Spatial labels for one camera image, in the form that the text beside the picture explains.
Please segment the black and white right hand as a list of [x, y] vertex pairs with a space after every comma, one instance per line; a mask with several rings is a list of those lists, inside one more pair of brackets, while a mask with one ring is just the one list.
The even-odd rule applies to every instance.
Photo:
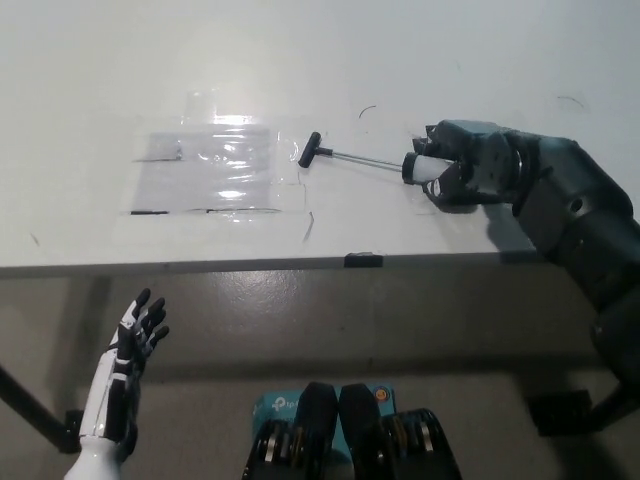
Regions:
[[405, 182], [421, 185], [441, 209], [515, 201], [522, 161], [509, 144], [508, 128], [442, 120], [425, 130], [413, 142], [416, 158], [404, 168]]

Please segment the white and black left hand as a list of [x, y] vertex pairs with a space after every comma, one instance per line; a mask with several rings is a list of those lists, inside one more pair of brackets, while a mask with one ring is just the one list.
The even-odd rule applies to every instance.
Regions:
[[165, 299], [150, 301], [143, 289], [126, 309], [96, 368], [80, 437], [97, 437], [120, 444], [134, 430], [140, 381], [158, 343], [169, 333], [164, 324]]

